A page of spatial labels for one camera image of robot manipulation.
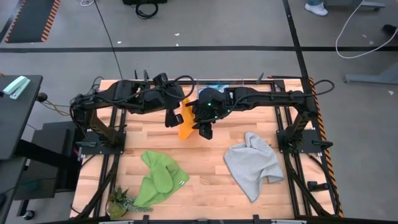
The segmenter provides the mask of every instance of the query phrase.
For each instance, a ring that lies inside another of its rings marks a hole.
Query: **orange object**
[[[190,102],[190,100],[188,98],[186,98],[182,101],[181,115],[182,115],[182,118],[184,119],[184,122],[179,125],[179,127],[180,127],[180,129],[178,131],[179,139],[186,139],[193,132],[192,127],[195,124],[193,122],[195,115],[192,113],[192,106],[185,106],[189,102]]]

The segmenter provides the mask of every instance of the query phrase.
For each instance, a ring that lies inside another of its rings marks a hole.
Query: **gray floor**
[[[17,0],[0,1],[0,27],[11,15]],[[352,9],[331,8],[327,17],[303,9],[304,0],[290,0],[290,8],[302,46],[334,46],[335,38]],[[353,17],[340,46],[377,45],[387,37],[380,32],[385,23],[397,24],[398,3],[380,12],[359,11]],[[170,0],[148,21],[136,17],[121,1],[98,0],[99,8],[117,47],[267,45],[293,46],[284,7],[280,0]],[[94,6],[64,0],[58,10],[48,42],[6,44],[5,47],[109,47],[109,40]],[[345,55],[362,52],[345,52]],[[345,84],[346,73],[377,74],[398,61],[397,52],[376,52],[354,60],[334,52],[304,52],[308,74],[336,83],[336,90],[320,96],[320,107],[329,140],[335,143],[331,156],[346,217],[398,220],[398,184],[395,133],[398,121],[398,86]],[[124,78],[134,69],[146,69],[153,77],[166,72],[195,78],[257,78],[265,75],[301,76],[295,52],[118,52]],[[113,53],[0,54],[0,72],[8,75],[40,74],[42,91],[58,104],[68,104],[77,93],[86,92],[98,75],[119,78]],[[317,87],[318,91],[327,88]],[[65,121],[42,105],[35,105],[29,124]],[[30,140],[26,128],[24,139]],[[29,222],[16,218],[15,203],[7,223],[40,223],[68,218],[73,194],[34,200],[29,209],[37,217]]]

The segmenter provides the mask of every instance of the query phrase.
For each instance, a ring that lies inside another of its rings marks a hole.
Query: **green towel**
[[[149,207],[163,202],[189,180],[189,175],[177,162],[163,153],[146,151],[141,158],[150,173],[142,180],[134,206]]]

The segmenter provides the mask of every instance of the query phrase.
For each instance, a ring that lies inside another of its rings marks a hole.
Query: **wooden table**
[[[117,80],[103,80],[101,90],[107,89]],[[302,90],[300,80],[285,80],[286,90]],[[269,85],[245,85],[259,91],[270,91]],[[190,86],[183,86],[187,93]],[[197,91],[190,97],[197,98]],[[293,119],[297,112],[290,108]],[[108,124],[111,108],[98,110],[98,116]],[[152,220],[188,219],[252,219],[258,214],[261,219],[293,218],[289,185],[282,154],[279,152],[275,132],[277,121],[273,107],[260,107],[251,111],[234,112],[213,125],[213,139],[207,140],[195,131],[188,139],[178,139],[178,127],[165,128],[165,111],[138,115],[127,114],[127,139],[124,154],[119,161],[116,185],[129,189],[130,196],[139,192],[142,178],[149,173],[140,155],[146,150],[162,152],[175,159],[190,175],[190,180],[170,198],[153,205],[149,213],[127,213],[123,219],[141,220],[145,214]],[[244,133],[250,131],[262,137],[277,154],[285,179],[276,184],[264,181],[259,198],[250,203],[243,191],[231,177],[223,156],[226,150],[244,141]],[[80,172],[73,208],[82,210],[98,188],[103,156],[97,155]],[[301,156],[305,180],[324,183],[325,176],[316,163]],[[304,215],[302,194],[296,186],[300,213]],[[329,191],[313,193],[323,208],[333,213]],[[108,196],[105,190],[100,215],[104,215],[104,203]]]

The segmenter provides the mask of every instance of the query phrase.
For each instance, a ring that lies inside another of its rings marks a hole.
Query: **gray cloth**
[[[246,142],[231,146],[224,155],[224,161],[231,175],[251,202],[261,191],[264,178],[268,183],[284,179],[274,150],[254,133],[245,133]]]

